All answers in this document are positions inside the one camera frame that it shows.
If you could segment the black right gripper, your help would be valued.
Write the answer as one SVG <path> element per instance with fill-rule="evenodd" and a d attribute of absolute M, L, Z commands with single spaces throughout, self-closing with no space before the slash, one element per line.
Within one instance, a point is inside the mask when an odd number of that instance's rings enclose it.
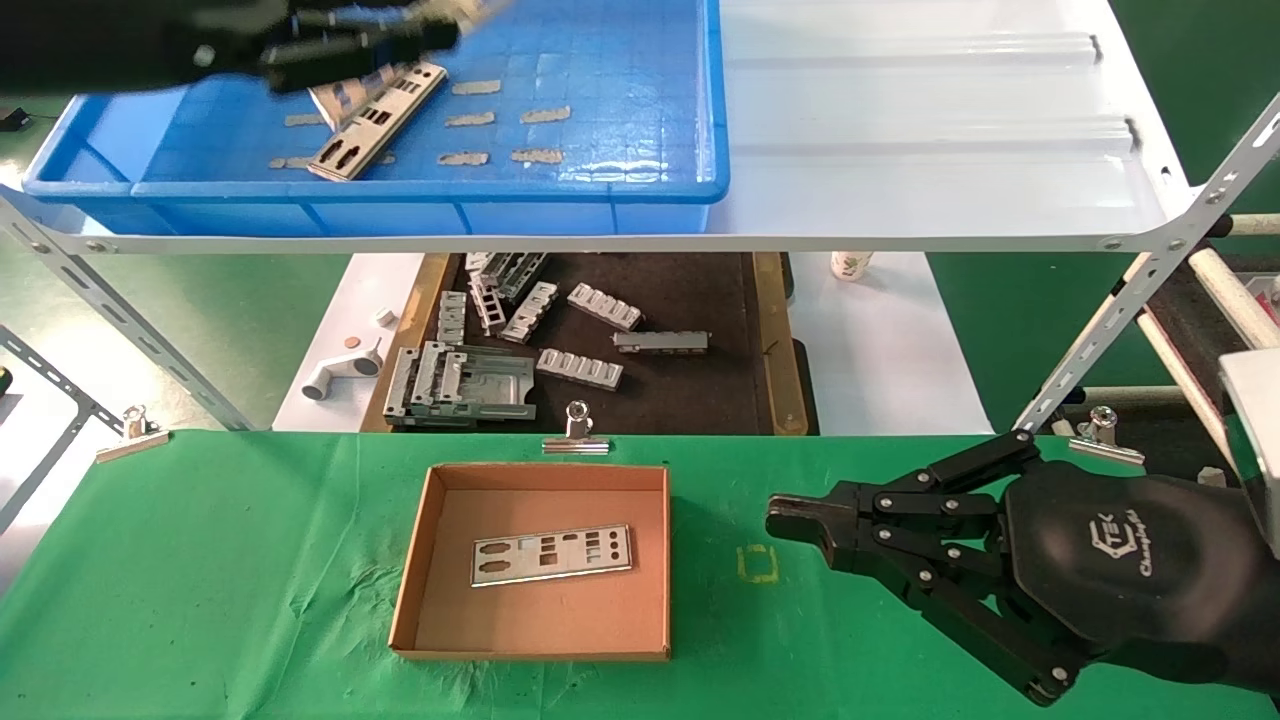
<path fill-rule="evenodd" d="M 841 480 L 823 497 L 772 495 L 765 532 L 817 547 L 833 571 L 879 582 L 1041 707 L 1070 691 L 1082 655 L 1002 618 L 905 530 L 978 538 L 1000 502 L 980 489 L 1041 462 L 1009 432 L 887 484 Z M 1167 682 L 1260 687 L 1260 530 L 1239 489 L 1164 475 L 1106 477 L 1047 461 L 1004 492 L 1018 587 L 1097 662 Z M 908 548 L 893 547 L 906 539 Z"/>

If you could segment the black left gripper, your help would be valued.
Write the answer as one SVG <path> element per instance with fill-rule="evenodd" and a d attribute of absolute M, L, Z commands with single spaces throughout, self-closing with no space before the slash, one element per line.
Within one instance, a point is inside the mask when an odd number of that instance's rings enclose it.
<path fill-rule="evenodd" d="M 262 56 L 268 87 L 291 94 L 452 49 L 470 28 L 462 1 L 92 1 L 90 91 L 257 76 Z"/>

